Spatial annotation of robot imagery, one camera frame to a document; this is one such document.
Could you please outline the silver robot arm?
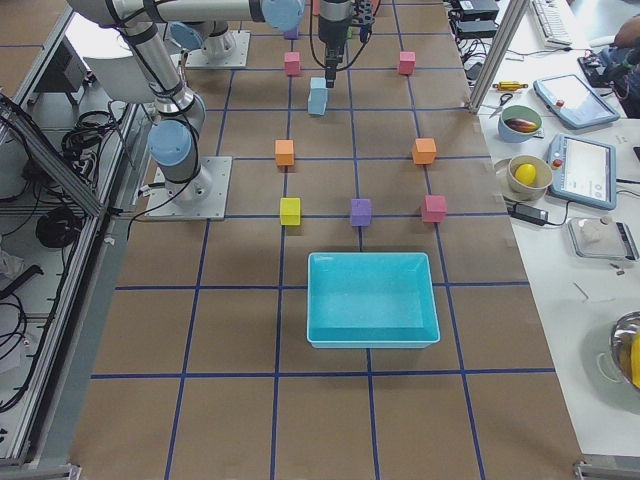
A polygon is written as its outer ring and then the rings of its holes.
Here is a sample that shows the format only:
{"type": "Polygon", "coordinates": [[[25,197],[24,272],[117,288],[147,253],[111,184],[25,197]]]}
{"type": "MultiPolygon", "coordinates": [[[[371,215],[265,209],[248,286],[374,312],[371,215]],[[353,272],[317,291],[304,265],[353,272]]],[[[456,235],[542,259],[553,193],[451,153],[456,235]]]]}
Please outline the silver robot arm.
{"type": "Polygon", "coordinates": [[[317,33],[324,45],[323,61],[316,56],[312,32],[309,33],[311,53],[314,61],[324,70],[326,88],[332,89],[337,73],[350,68],[368,45],[377,10],[373,1],[312,1],[312,6],[318,7],[317,33]],[[341,67],[351,28],[359,30],[361,47],[351,61],[341,67]]]}
{"type": "Polygon", "coordinates": [[[281,32],[298,26],[303,1],[71,1],[72,9],[101,28],[118,31],[154,95],[159,123],[149,132],[149,152],[162,171],[169,201],[196,204],[211,193],[212,178],[198,152],[205,119],[202,99],[178,73],[158,31],[159,23],[265,22],[281,32]]]}

